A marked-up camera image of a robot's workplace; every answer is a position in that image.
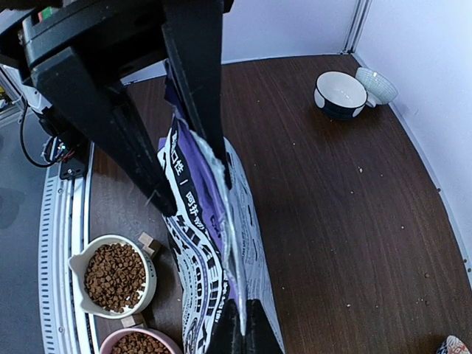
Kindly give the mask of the front aluminium rail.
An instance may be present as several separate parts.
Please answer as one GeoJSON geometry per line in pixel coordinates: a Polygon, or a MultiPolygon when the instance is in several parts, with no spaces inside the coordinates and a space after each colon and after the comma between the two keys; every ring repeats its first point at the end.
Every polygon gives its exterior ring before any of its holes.
{"type": "Polygon", "coordinates": [[[89,243],[91,173],[63,180],[41,157],[46,106],[1,67],[1,351],[97,353],[94,316],[78,306],[68,259],[89,243]]]}

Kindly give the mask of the brown kibble pet food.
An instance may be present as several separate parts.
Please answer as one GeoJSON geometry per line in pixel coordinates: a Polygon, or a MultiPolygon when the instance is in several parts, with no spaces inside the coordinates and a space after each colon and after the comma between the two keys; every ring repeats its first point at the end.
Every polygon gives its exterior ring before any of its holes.
{"type": "Polygon", "coordinates": [[[84,285],[92,302],[123,313],[136,306],[145,289],[145,266],[129,244],[101,245],[88,262],[84,285]]]}

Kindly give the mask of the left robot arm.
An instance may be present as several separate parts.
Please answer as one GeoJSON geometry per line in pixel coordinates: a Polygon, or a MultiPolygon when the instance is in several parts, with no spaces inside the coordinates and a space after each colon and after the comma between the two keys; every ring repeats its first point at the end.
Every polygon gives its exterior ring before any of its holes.
{"type": "Polygon", "coordinates": [[[1,64],[67,152],[91,141],[165,216],[176,190],[123,79],[163,62],[174,114],[226,163],[223,16],[230,1],[3,1],[1,64]]]}

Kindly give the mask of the kibble in pink bowl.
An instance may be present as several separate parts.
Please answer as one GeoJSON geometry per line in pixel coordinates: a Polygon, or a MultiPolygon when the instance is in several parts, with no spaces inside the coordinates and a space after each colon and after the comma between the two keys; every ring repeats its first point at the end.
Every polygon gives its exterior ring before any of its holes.
{"type": "Polygon", "coordinates": [[[111,349],[112,354],[170,354],[159,340],[148,334],[133,332],[123,336],[111,349]]]}

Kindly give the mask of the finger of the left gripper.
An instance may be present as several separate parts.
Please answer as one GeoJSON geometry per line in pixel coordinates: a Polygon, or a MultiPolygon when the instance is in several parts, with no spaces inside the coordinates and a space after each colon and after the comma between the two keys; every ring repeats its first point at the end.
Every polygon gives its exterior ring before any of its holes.
{"type": "Polygon", "coordinates": [[[163,1],[167,55],[193,130],[224,166],[232,187],[221,123],[223,1],[163,1]]]}

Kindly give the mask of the wooden block back left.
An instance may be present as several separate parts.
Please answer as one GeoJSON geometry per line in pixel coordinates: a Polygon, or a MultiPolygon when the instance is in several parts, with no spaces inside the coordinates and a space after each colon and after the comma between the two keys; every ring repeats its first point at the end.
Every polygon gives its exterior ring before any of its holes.
{"type": "Polygon", "coordinates": [[[160,251],[162,245],[160,242],[151,237],[148,233],[143,232],[139,236],[138,241],[142,244],[142,250],[150,259],[153,259],[160,251]]]}

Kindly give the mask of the wooden block between bowls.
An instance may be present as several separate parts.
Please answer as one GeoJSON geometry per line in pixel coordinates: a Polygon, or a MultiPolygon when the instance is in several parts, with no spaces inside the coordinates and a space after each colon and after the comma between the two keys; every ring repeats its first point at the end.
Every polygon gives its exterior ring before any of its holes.
{"type": "Polygon", "coordinates": [[[120,320],[124,328],[147,328],[144,316],[141,313],[135,313],[120,320]]]}

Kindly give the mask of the pink cat-ear pet bowl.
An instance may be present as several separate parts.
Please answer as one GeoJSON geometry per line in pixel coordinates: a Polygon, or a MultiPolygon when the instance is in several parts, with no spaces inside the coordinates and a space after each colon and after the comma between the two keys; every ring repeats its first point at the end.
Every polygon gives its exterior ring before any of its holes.
{"type": "Polygon", "coordinates": [[[128,328],[110,334],[100,347],[100,354],[109,353],[182,353],[167,335],[151,329],[128,328]]]}

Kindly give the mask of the purple puppy food bag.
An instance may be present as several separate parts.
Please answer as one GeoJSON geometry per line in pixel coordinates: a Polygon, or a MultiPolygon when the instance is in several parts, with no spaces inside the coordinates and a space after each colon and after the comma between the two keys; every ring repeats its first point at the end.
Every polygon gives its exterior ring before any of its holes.
{"type": "Polygon", "coordinates": [[[173,120],[159,142],[158,158],[177,205],[176,214],[165,223],[183,289],[184,351],[208,353],[223,306],[233,299],[246,353],[246,302],[258,299],[284,352],[260,226],[241,160],[225,142],[232,183],[228,188],[221,161],[187,123],[172,72],[165,84],[173,120]]]}

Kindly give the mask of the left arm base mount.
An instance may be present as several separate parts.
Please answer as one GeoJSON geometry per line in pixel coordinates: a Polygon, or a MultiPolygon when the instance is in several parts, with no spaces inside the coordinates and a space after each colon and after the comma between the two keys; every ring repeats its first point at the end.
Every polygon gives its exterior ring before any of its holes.
{"type": "Polygon", "coordinates": [[[59,164],[63,180],[85,177],[89,168],[90,141],[54,107],[38,114],[44,131],[50,135],[42,156],[47,164],[59,164]]]}

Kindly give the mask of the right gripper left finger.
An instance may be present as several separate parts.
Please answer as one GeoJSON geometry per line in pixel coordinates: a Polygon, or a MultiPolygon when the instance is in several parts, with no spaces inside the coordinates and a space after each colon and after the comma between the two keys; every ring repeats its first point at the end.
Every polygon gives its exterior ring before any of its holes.
{"type": "Polygon", "coordinates": [[[240,332],[240,318],[236,302],[228,300],[223,306],[221,317],[213,330],[208,354],[243,353],[243,335],[240,332]]]}

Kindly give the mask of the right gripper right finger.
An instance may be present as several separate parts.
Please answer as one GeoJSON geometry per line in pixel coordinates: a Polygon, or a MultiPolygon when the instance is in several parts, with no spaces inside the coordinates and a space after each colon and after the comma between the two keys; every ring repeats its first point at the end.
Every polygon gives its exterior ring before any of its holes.
{"type": "Polygon", "coordinates": [[[266,312],[258,299],[246,302],[245,351],[250,354],[282,354],[266,312]]]}

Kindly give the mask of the left aluminium frame post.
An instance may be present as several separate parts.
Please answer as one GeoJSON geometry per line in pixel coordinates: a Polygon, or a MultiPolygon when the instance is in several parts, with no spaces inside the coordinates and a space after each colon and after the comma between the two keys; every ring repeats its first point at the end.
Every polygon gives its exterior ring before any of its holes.
{"type": "Polygon", "coordinates": [[[372,0],[357,0],[355,2],[353,17],[347,28],[342,54],[352,54],[356,51],[371,4],[372,0]]]}

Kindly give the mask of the cream pet bowl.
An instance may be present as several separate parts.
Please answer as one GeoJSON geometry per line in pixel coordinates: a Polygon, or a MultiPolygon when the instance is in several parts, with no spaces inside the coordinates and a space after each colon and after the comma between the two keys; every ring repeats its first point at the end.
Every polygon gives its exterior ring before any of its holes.
{"type": "Polygon", "coordinates": [[[134,242],[102,235],[68,259],[78,284],[78,306],[104,319],[124,319],[152,301],[157,274],[151,258],[134,242]]]}

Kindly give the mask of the left circuit board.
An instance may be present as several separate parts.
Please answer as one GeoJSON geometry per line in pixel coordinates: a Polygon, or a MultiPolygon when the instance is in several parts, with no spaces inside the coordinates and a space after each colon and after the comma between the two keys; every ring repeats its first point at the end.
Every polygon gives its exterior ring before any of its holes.
{"type": "Polygon", "coordinates": [[[58,137],[50,137],[44,144],[41,157],[48,164],[67,162],[75,154],[75,149],[68,148],[58,137]]]}

